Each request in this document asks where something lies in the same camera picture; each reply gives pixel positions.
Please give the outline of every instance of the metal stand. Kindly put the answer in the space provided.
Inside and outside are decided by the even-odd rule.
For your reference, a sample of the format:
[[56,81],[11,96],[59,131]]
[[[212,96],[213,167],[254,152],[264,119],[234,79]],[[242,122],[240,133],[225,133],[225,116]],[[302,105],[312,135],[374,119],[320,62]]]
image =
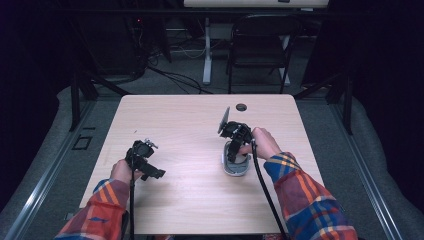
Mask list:
[[211,57],[211,35],[209,18],[205,20],[205,68],[203,70],[203,84],[211,84],[212,57]]
[[339,102],[341,96],[344,93],[344,103],[343,103],[343,125],[349,135],[352,135],[351,129],[351,115],[352,115],[352,88],[353,82],[352,77],[347,74],[336,74],[323,82],[317,83],[312,87],[294,95],[294,99],[302,99],[309,94],[319,90],[320,88],[326,86],[327,84],[333,83],[330,91],[327,93],[325,99],[328,104],[336,104]]
[[72,82],[71,82],[71,100],[72,100],[72,125],[69,129],[72,132],[76,126],[78,126],[81,119],[81,111],[80,111],[80,94],[79,90],[81,90],[85,99],[89,101],[94,101],[99,96],[96,88],[94,87],[91,80],[96,81],[99,84],[109,88],[110,90],[118,93],[120,96],[129,95],[130,93],[123,90],[122,88],[117,87],[113,83],[107,81],[106,79],[97,76],[89,71],[85,71],[84,73],[75,73]]

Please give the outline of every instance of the black cable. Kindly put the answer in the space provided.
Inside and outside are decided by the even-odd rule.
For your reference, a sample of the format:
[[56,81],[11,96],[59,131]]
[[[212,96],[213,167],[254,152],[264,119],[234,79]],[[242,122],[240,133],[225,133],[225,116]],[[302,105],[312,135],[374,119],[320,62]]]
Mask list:
[[259,182],[261,183],[262,189],[264,190],[266,199],[268,200],[269,206],[271,207],[271,211],[274,214],[274,218],[277,221],[278,228],[280,229],[280,232],[281,232],[281,237],[284,240],[288,240],[286,233],[284,231],[284,228],[283,228],[283,224],[281,223],[280,217],[278,216],[278,213],[275,210],[275,206],[274,206],[274,203],[272,202],[271,195],[269,195],[268,189],[267,189],[265,182],[264,182],[264,179],[262,177],[261,169],[259,168],[259,164],[258,164],[258,156],[257,156],[257,153],[256,153],[256,142],[255,142],[254,138],[252,138],[251,145],[252,145],[253,162],[255,163],[255,169],[256,169],[256,173],[258,174]]
[[187,90],[185,90],[183,87],[181,87],[181,86],[180,86],[180,84],[178,84],[178,81],[177,81],[177,80],[172,79],[172,78],[169,78],[169,80],[171,80],[173,83],[175,83],[175,85],[177,85],[177,87],[178,87],[179,89],[181,89],[183,92],[185,92],[185,93],[187,93],[187,94],[190,94]]
[[[154,72],[156,72],[156,73],[158,73],[158,74],[161,74],[161,75],[163,75],[163,76],[165,76],[165,77],[167,77],[167,78],[169,78],[170,80],[172,80],[174,83],[176,83],[176,82],[179,82],[179,83],[182,83],[182,84],[185,84],[185,85],[187,85],[187,86],[189,86],[189,87],[192,87],[192,88],[194,88],[194,89],[197,89],[197,90],[199,90],[199,94],[201,94],[202,92],[203,93],[208,93],[208,94],[213,94],[212,92],[209,92],[209,91],[207,91],[207,90],[204,90],[201,86],[200,86],[200,84],[195,80],[195,79],[193,79],[193,78],[190,78],[190,77],[188,77],[188,76],[185,76],[185,75],[182,75],[182,74],[178,74],[178,73],[171,73],[171,72],[165,72],[165,71],[162,71],[162,70],[159,70],[159,69],[157,69],[157,68],[153,68],[153,67],[151,67],[151,66],[148,66],[147,67],[147,69],[150,69],[150,70],[152,70],[152,71],[154,71]],[[183,78],[185,78],[185,79],[187,79],[187,80],[190,80],[191,82],[193,82],[193,83],[191,83],[191,82],[187,82],[187,81],[184,81],[183,79],[180,79],[180,78],[178,78],[178,77],[183,77]]]
[[130,182],[130,240],[135,240],[134,236],[134,156],[131,158],[131,182]]

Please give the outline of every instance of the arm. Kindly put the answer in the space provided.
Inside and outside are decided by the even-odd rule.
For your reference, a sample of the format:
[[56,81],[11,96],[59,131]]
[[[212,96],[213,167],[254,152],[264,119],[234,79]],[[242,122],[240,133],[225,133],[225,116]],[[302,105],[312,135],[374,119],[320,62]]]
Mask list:
[[[357,239],[331,193],[306,174],[295,157],[282,152],[265,129],[255,128],[257,154],[274,182],[287,229],[295,239]],[[250,152],[250,146],[240,149]]]
[[[135,172],[135,179],[141,177]],[[131,169],[118,161],[110,179],[101,181],[87,205],[62,228],[55,239],[120,239],[122,214],[129,198]]]

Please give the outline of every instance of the cable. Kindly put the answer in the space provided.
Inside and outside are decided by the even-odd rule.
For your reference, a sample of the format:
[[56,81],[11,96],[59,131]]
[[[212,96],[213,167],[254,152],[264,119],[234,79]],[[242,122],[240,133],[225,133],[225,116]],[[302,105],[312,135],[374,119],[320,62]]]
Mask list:
[[195,59],[195,58],[199,58],[199,57],[201,57],[204,53],[205,53],[205,51],[206,51],[206,48],[203,48],[203,49],[198,49],[198,50],[190,50],[190,51],[201,51],[201,53],[200,54],[198,54],[198,55],[196,55],[196,56],[191,56],[190,54],[188,54],[187,52],[189,51],[189,50],[185,50],[183,47],[181,47],[181,46],[178,46],[177,48],[179,48],[179,49],[181,49],[181,51],[172,51],[172,52],[183,52],[187,57],[189,57],[189,58],[191,58],[191,59]]
[[135,237],[134,237],[134,187],[135,187],[134,171],[135,171],[134,157],[132,157],[131,158],[131,183],[130,183],[130,240],[135,240]]
[[[182,89],[182,87],[178,83],[182,83],[184,85],[187,85],[189,87],[192,87],[194,89],[199,90],[199,93],[198,94],[201,94],[201,93],[213,94],[212,92],[209,92],[207,90],[204,90],[195,79],[190,78],[188,76],[185,76],[185,75],[182,75],[182,74],[178,74],[178,73],[165,72],[165,71],[159,70],[157,68],[153,68],[151,66],[148,66],[147,68],[150,69],[150,70],[152,70],[152,71],[154,71],[154,72],[156,72],[156,73],[158,73],[158,74],[161,74],[161,75],[169,78],[171,81],[173,81],[175,84],[177,84],[177,86],[179,88],[181,88],[181,89]],[[181,79],[180,77],[185,78],[187,80],[190,80],[190,82],[187,82],[186,80]]]
[[196,39],[196,38],[189,38],[189,37],[187,37],[187,38],[185,38],[184,40],[182,40],[182,41],[180,41],[180,42],[175,42],[175,43],[172,43],[170,46],[176,46],[176,47],[180,47],[180,46],[183,46],[183,45],[185,45],[185,44],[187,44],[188,46],[190,46],[190,45],[199,45],[199,46],[204,46],[205,44],[204,44],[204,41],[201,41],[201,40],[199,40],[199,39]]
[[274,218],[277,221],[278,228],[280,229],[280,232],[281,232],[281,237],[284,240],[288,240],[283,228],[283,224],[281,223],[280,217],[278,216],[278,213],[275,210],[275,206],[274,206],[274,203],[272,202],[271,195],[269,194],[268,189],[265,185],[264,179],[262,177],[261,169],[259,168],[259,164],[258,164],[258,156],[256,153],[256,141],[253,137],[252,137],[251,145],[252,145],[253,162],[255,163],[255,169],[256,169],[256,173],[258,174],[259,182],[261,183],[262,189],[264,190],[266,199],[268,200],[269,206],[271,207],[271,211],[274,214]]

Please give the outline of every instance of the black backdrop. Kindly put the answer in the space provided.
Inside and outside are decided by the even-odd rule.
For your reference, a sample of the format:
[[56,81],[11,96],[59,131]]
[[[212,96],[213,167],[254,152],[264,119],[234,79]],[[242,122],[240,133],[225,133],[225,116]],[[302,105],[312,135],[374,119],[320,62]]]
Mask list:
[[365,37],[367,44],[356,53],[351,72],[353,94],[380,138],[388,172],[424,212],[424,5],[418,0],[332,1],[329,11],[388,15],[324,21],[303,83],[339,73],[355,56],[351,50],[359,38]]
[[34,1],[0,8],[0,207],[31,165],[69,85],[73,51],[60,21],[34,14]]

